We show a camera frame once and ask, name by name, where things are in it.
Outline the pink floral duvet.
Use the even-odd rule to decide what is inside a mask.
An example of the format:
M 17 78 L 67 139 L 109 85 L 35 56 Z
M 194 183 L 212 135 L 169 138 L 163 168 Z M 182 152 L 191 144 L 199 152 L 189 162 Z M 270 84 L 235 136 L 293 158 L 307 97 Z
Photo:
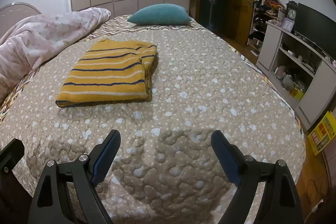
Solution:
M 30 73 L 87 36 L 111 16 L 91 7 L 63 15 L 34 15 L 20 20 L 1 37 L 1 102 Z

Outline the teal cushion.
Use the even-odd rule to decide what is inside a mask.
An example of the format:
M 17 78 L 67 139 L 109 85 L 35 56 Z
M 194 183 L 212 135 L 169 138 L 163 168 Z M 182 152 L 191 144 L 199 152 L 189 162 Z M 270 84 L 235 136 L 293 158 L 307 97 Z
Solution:
M 161 3 L 138 10 L 127 21 L 142 26 L 180 26 L 190 23 L 191 18 L 184 7 Z

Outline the grey bed headboard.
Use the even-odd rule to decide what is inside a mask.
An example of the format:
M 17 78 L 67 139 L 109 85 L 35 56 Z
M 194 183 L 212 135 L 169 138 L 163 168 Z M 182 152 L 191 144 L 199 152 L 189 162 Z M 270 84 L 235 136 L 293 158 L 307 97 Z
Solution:
M 28 3 L 12 2 L 0 8 L 0 38 L 16 23 L 41 12 Z

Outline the beige dotted quilt bedspread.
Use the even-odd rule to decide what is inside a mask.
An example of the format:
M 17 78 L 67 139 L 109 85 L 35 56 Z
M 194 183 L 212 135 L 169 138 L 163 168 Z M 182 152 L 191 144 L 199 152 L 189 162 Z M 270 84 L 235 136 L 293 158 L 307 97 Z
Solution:
M 78 42 L 41 67 L 10 106 L 1 146 L 25 155 L 14 174 L 33 193 L 49 159 L 89 153 L 110 130 L 121 146 L 97 188 L 114 223 L 217 223 L 235 193 L 211 147 L 220 130 L 245 155 L 284 160 L 298 180 L 305 145 L 294 112 L 227 43 L 205 30 L 144 30 L 112 36 L 157 46 L 148 102 L 59 108 L 56 96 L 93 46 Z

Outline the grey tv cabinet shelf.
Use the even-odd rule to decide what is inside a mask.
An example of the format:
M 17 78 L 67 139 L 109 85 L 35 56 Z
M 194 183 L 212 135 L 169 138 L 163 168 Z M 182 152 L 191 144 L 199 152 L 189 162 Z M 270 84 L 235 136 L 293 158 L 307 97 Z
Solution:
M 314 47 L 270 22 L 257 67 L 309 130 L 335 97 L 335 68 Z

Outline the pile of clothes on rack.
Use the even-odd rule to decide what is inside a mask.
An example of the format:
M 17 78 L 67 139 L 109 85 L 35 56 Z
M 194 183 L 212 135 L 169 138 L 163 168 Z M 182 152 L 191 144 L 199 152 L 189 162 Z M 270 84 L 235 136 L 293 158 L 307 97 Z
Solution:
M 251 53 L 258 57 L 266 34 L 267 22 L 278 24 L 278 13 L 284 11 L 284 5 L 280 0 L 255 0 L 253 2 L 253 15 L 247 45 L 251 47 Z

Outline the yellow printed box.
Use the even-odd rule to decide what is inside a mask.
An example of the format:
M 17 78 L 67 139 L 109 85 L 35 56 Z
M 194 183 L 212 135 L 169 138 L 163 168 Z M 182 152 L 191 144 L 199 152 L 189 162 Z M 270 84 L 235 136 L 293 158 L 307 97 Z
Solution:
M 331 111 L 328 111 L 318 125 L 311 131 L 307 139 L 314 155 L 318 155 L 335 137 L 336 121 Z

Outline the black television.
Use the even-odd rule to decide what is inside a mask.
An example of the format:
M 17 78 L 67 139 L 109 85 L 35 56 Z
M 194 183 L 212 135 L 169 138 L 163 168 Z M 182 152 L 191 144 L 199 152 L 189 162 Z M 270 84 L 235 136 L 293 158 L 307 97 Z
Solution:
M 315 9 L 299 3 L 294 31 L 312 41 L 327 53 L 332 60 L 335 60 L 335 21 Z

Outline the yellow striped knit sweater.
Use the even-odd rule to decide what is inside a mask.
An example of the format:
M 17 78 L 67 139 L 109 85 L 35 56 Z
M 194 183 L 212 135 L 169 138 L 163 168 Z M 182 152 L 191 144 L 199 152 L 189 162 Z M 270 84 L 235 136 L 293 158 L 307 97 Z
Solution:
M 148 101 L 157 58 L 153 43 L 104 39 L 71 69 L 55 103 L 72 107 L 92 103 Z

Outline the small table clock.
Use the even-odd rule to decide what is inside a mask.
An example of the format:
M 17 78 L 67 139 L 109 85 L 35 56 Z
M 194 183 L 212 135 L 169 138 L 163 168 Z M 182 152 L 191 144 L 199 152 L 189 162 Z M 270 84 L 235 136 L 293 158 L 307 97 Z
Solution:
M 295 21 L 297 17 L 298 3 L 295 1 L 289 1 L 286 4 L 286 17 Z

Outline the colourful geometric patterned blanket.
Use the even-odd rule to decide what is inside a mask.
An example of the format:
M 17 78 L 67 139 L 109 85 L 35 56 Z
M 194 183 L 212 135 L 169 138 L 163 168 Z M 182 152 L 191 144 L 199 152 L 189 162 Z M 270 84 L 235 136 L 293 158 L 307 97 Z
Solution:
M 109 128 L 275 130 L 288 110 L 261 73 L 224 40 L 196 22 L 142 26 L 119 16 L 97 26 L 30 71 L 1 102 L 1 130 L 47 132 Z M 71 69 L 96 42 L 153 43 L 151 99 L 59 107 Z

